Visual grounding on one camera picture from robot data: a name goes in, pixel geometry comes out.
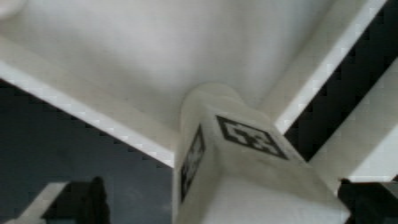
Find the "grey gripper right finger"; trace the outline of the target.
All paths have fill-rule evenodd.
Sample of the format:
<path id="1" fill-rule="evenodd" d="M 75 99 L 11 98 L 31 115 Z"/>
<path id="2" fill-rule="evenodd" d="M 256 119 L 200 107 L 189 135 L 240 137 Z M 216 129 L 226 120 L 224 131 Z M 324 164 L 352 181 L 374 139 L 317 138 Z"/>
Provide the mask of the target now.
<path id="1" fill-rule="evenodd" d="M 398 224 L 398 181 L 343 179 L 338 198 L 351 210 L 345 224 Z"/>

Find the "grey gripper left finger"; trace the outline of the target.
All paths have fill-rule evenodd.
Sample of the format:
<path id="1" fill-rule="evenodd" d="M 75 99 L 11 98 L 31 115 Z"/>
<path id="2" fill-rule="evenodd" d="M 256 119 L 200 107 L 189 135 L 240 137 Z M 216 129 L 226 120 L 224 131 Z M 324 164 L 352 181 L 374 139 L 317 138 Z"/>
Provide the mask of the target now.
<path id="1" fill-rule="evenodd" d="M 104 179 L 50 183 L 8 224 L 111 224 Z"/>

